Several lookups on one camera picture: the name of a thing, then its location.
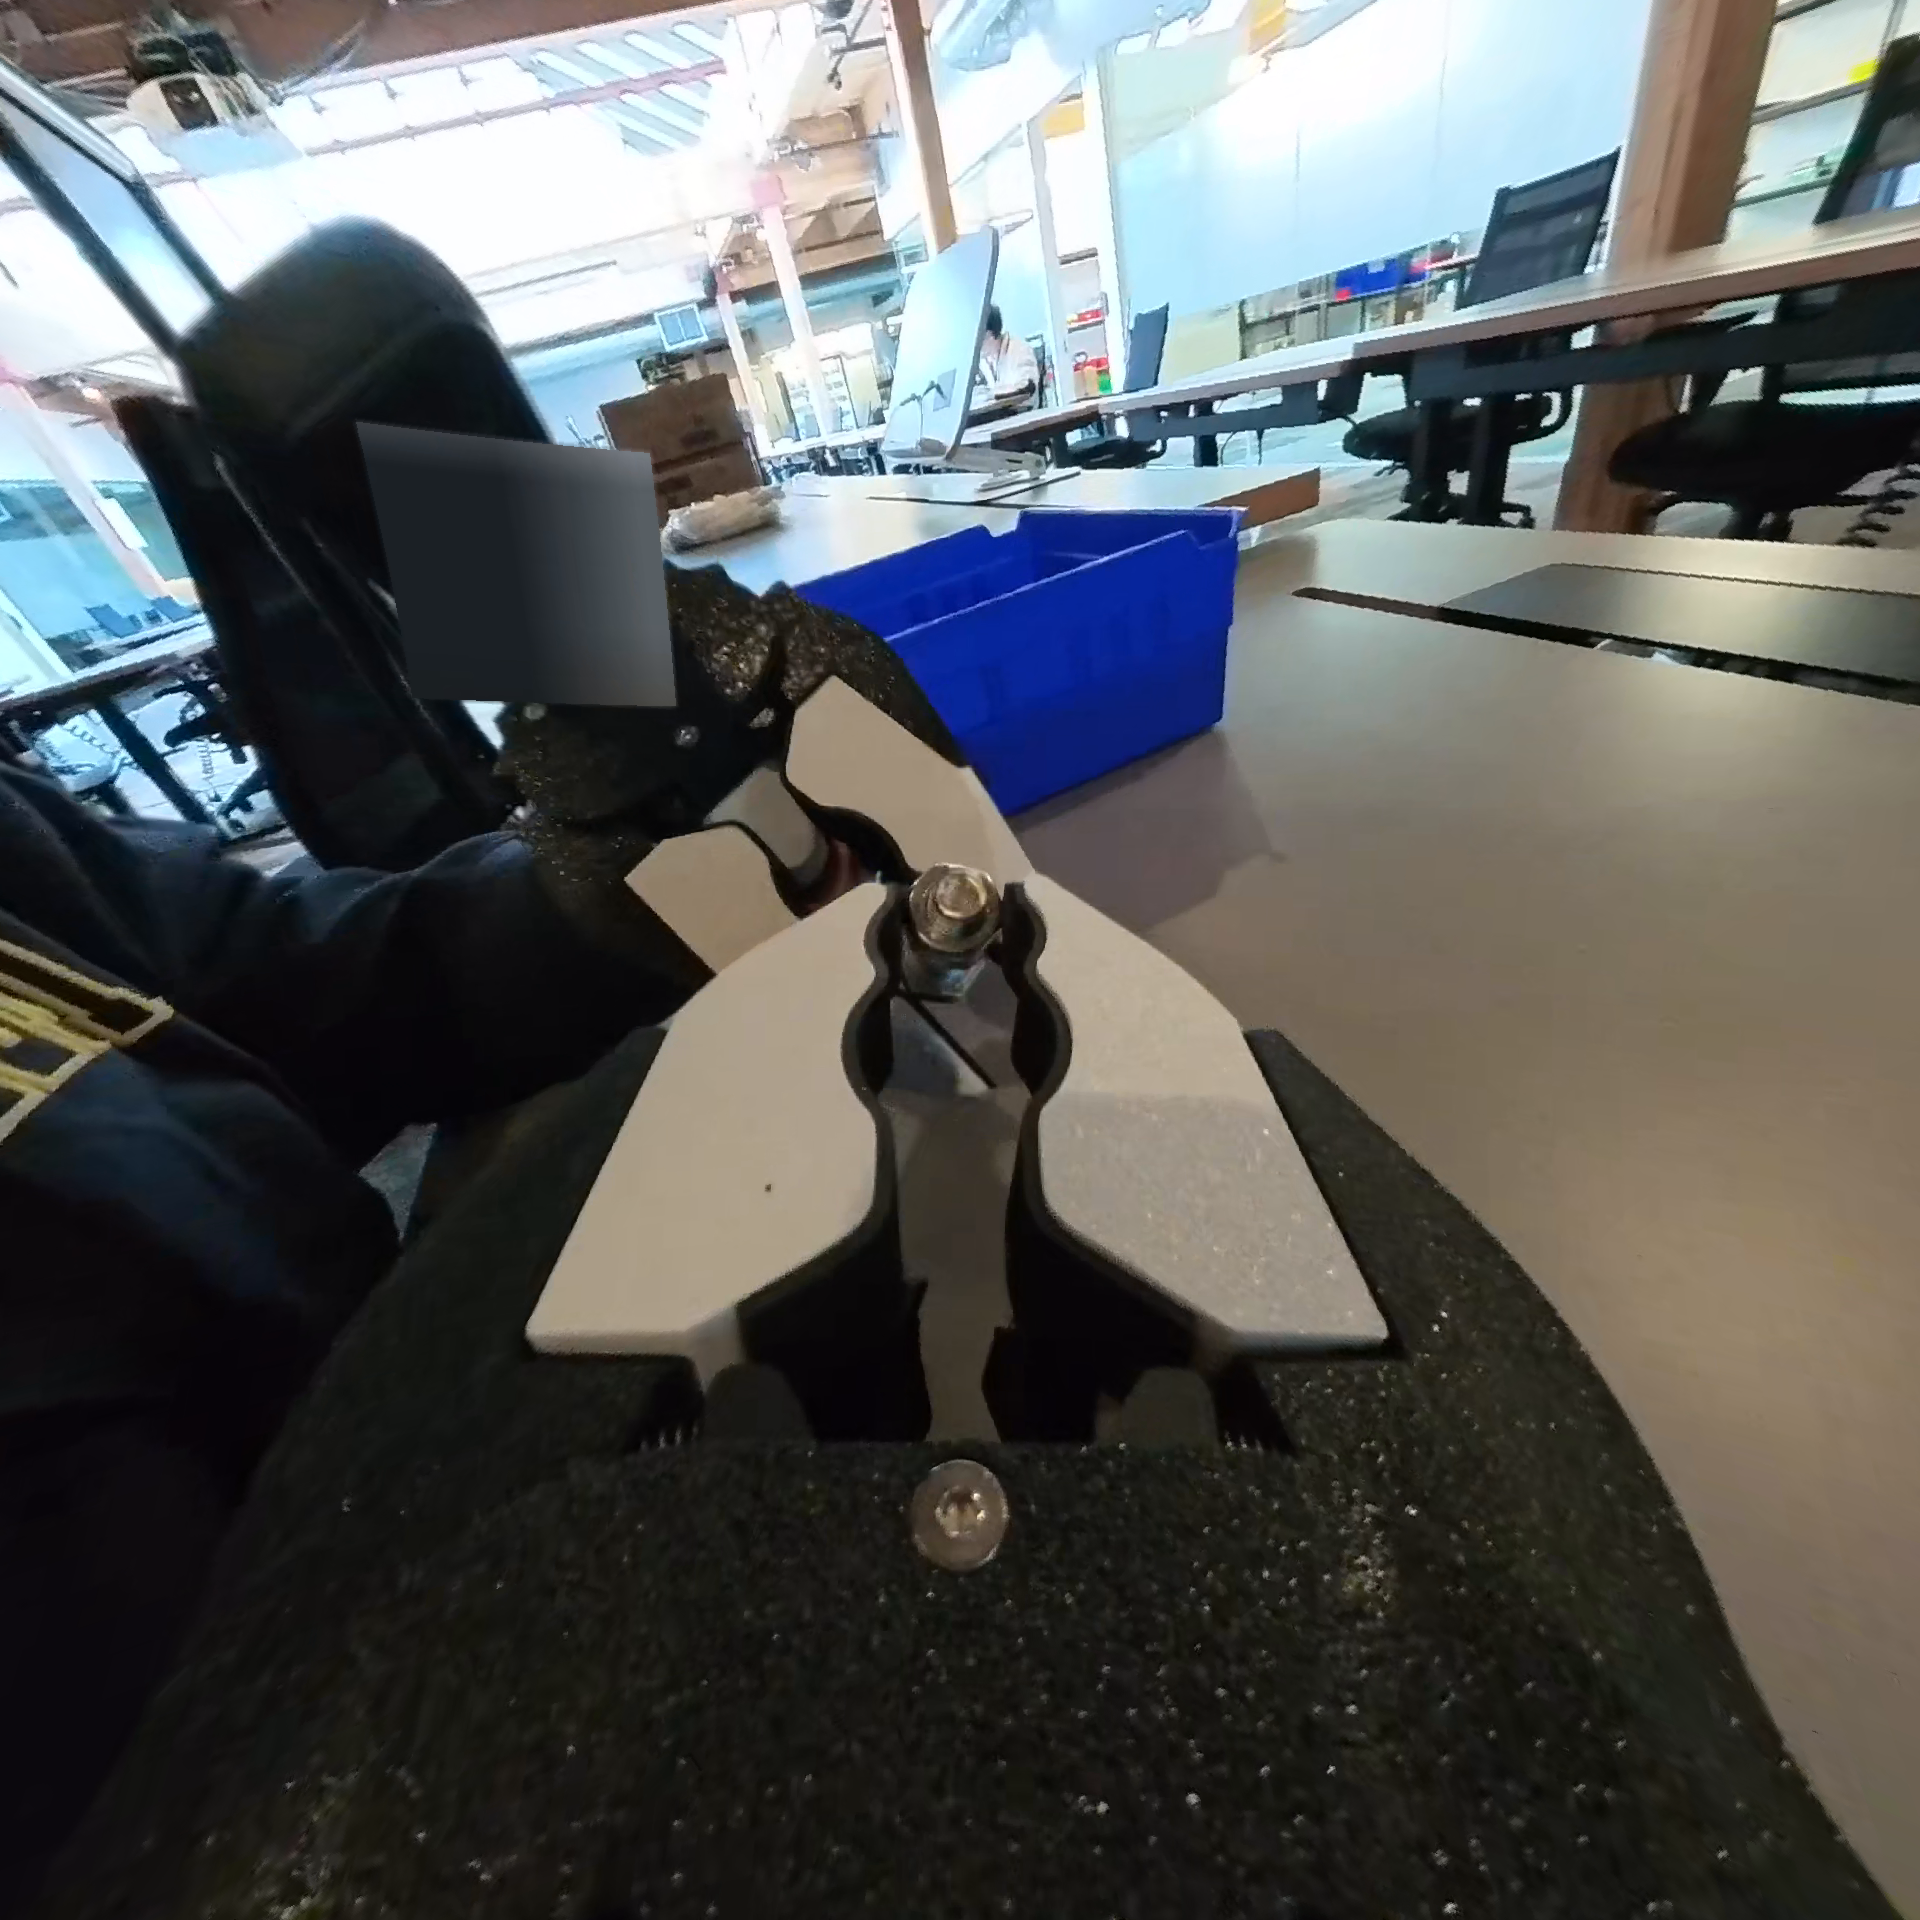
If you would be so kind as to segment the person's left forearm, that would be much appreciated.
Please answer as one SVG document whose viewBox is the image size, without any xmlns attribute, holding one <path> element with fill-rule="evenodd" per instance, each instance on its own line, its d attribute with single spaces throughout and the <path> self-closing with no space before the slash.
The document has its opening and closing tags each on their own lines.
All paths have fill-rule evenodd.
<svg viewBox="0 0 1920 1920">
<path fill-rule="evenodd" d="M 407 874 L 262 874 L 188 828 L 127 841 L 163 996 L 346 1143 L 564 1084 L 700 975 L 621 885 L 506 833 Z"/>
</svg>

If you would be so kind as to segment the brown cardboard box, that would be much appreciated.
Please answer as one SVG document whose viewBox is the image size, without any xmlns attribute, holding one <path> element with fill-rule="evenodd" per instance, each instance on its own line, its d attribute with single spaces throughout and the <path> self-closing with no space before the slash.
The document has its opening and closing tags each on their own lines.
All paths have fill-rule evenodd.
<svg viewBox="0 0 1920 1920">
<path fill-rule="evenodd" d="M 614 450 L 650 460 L 661 524 L 673 511 L 762 486 L 751 425 L 726 374 L 667 380 L 601 403 L 597 415 Z"/>
</svg>

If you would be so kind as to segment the blue plastic bin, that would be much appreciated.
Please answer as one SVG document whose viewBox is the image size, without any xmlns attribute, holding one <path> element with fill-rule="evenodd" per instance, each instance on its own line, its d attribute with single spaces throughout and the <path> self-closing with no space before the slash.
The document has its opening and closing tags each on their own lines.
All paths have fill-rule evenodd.
<svg viewBox="0 0 1920 1920">
<path fill-rule="evenodd" d="M 1212 732 L 1242 509 L 1021 511 L 801 595 L 889 639 L 1004 817 Z"/>
</svg>

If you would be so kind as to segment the black mesh office chair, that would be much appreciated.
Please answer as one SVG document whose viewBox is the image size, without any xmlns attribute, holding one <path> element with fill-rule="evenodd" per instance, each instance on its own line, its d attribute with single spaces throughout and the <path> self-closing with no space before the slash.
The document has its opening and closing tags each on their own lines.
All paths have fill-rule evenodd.
<svg viewBox="0 0 1920 1920">
<path fill-rule="evenodd" d="M 1621 151 L 1494 195 L 1457 306 L 1476 306 L 1566 281 L 1591 267 L 1617 190 Z M 1490 509 L 1494 524 L 1534 525 L 1532 507 L 1503 498 L 1511 453 L 1545 441 L 1573 415 L 1573 398 L 1525 393 L 1474 401 L 1410 401 L 1399 411 L 1355 420 L 1343 450 L 1406 473 L 1397 521 L 1468 521 Z"/>
</svg>

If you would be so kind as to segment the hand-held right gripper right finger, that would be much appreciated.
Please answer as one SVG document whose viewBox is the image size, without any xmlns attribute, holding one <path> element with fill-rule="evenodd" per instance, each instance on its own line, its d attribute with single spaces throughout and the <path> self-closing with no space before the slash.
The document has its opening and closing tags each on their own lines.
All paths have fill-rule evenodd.
<svg viewBox="0 0 1920 1920">
<path fill-rule="evenodd" d="M 1387 1324 L 1237 1018 L 1049 877 L 1006 898 L 1017 1202 L 1070 1338 L 1372 1354 Z M 1066 1290 L 1093 1293 L 1066 1306 Z"/>
</svg>

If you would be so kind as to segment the clear bag of parts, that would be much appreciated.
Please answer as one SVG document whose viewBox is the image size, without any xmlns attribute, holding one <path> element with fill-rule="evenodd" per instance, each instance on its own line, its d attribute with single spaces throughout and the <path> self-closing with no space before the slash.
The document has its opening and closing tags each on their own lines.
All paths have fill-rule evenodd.
<svg viewBox="0 0 1920 1920">
<path fill-rule="evenodd" d="M 709 495 L 667 514 L 661 531 L 662 553 L 692 553 L 774 531 L 781 516 L 783 491 L 780 486 L 746 486 Z"/>
</svg>

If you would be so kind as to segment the ceiling mounted fixture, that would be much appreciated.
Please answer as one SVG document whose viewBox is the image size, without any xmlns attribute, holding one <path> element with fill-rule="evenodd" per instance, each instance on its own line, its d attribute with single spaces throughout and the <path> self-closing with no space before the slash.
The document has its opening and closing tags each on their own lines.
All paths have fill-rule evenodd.
<svg viewBox="0 0 1920 1920">
<path fill-rule="evenodd" d="M 193 17 L 127 30 L 127 113 L 155 137 L 273 130 L 270 93 L 217 26 Z"/>
</svg>

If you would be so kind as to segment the wooden pillar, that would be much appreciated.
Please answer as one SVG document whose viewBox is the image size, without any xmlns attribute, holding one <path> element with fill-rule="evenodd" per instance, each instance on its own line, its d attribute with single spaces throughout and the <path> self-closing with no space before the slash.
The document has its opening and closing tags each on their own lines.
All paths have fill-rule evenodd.
<svg viewBox="0 0 1920 1920">
<path fill-rule="evenodd" d="M 958 229 L 921 2 L 884 2 L 884 39 L 925 249 L 939 255 L 953 247 Z"/>
<path fill-rule="evenodd" d="M 1623 146 L 1611 267 L 1643 270 L 1721 243 L 1745 162 L 1777 18 L 1773 2 L 1655 2 Z M 1675 374 L 1587 389 L 1554 501 L 1553 527 L 1639 535 L 1653 493 L 1610 466 L 1636 433 L 1678 404 Z"/>
</svg>

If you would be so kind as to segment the grey office desk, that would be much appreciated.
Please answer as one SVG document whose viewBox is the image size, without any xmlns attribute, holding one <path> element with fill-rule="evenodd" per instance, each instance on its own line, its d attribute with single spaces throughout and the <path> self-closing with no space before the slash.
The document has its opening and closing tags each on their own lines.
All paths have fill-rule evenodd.
<svg viewBox="0 0 1920 1920">
<path fill-rule="evenodd" d="M 1353 346 L 1397 372 L 1414 428 L 1401 514 L 1497 524 L 1525 401 L 1678 382 L 1683 420 L 1721 377 L 1819 372 L 1818 391 L 1916 380 L 1916 206 L 1553 281 Z"/>
<path fill-rule="evenodd" d="M 1310 343 L 1105 398 L 1098 411 L 1133 441 L 1191 443 L 1193 466 L 1220 466 L 1237 435 L 1301 429 L 1351 419 L 1364 371 L 1358 340 Z"/>
</svg>

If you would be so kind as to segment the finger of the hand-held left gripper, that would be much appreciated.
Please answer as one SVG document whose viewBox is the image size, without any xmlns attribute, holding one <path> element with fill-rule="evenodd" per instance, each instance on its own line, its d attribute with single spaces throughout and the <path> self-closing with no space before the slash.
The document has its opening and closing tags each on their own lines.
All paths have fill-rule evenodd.
<svg viewBox="0 0 1920 1920">
<path fill-rule="evenodd" d="M 846 891 L 846 847 L 783 778 L 746 778 L 662 839 L 629 891 L 714 975 Z"/>
<path fill-rule="evenodd" d="M 972 868 L 1002 890 L 1037 874 L 969 765 L 934 753 L 841 679 L 793 710 L 783 781 L 889 882 Z"/>
</svg>

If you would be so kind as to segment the steel hex bolt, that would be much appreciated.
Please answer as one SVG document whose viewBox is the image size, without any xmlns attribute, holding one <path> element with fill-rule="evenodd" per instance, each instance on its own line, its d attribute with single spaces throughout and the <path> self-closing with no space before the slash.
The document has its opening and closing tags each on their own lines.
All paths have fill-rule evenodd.
<svg viewBox="0 0 1920 1920">
<path fill-rule="evenodd" d="M 902 901 L 902 935 L 901 935 L 901 981 L 910 996 L 924 1002 L 959 1002 L 969 995 L 978 971 L 991 958 L 991 949 L 1002 935 L 1002 917 L 996 935 L 989 945 L 977 950 L 930 950 L 914 938 Z"/>
</svg>

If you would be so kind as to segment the black computer monitor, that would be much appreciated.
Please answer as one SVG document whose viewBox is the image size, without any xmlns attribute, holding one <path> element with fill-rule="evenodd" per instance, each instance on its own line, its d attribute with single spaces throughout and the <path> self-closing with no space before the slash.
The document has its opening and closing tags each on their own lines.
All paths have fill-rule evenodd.
<svg viewBox="0 0 1920 1920">
<path fill-rule="evenodd" d="M 138 162 L 2 67 L 4 380 L 181 393 L 181 350 L 223 286 Z"/>
</svg>

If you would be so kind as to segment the white sign stand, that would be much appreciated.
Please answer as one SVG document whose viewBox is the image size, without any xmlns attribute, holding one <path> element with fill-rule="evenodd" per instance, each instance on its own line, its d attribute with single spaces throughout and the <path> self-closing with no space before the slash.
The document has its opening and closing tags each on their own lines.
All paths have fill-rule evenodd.
<svg viewBox="0 0 1920 1920">
<path fill-rule="evenodd" d="M 987 306 L 999 266 L 995 227 L 965 233 L 930 255 L 908 286 L 879 461 L 879 491 L 925 505 L 987 505 L 1037 490 L 1083 463 L 996 441 L 977 386 Z"/>
</svg>

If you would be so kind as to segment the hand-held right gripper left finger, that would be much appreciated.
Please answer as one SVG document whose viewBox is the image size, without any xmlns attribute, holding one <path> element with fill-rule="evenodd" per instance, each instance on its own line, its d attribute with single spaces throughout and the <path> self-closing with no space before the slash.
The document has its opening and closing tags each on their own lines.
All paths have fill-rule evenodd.
<svg viewBox="0 0 1920 1920">
<path fill-rule="evenodd" d="M 526 1321 L 534 1354 L 846 1357 L 902 1318 L 877 1100 L 901 898 L 858 885 L 676 1012 Z"/>
</svg>

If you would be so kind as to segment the navy printed hoodie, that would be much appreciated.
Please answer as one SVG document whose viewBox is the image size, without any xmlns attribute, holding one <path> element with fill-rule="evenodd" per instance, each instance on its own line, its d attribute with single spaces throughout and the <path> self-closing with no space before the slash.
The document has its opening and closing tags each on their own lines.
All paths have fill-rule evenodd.
<svg viewBox="0 0 1920 1920">
<path fill-rule="evenodd" d="M 4 767 L 4 1916 L 175 1657 L 258 1454 L 398 1236 L 298 1070 L 361 1067 L 419 875 L 268 875 Z"/>
</svg>

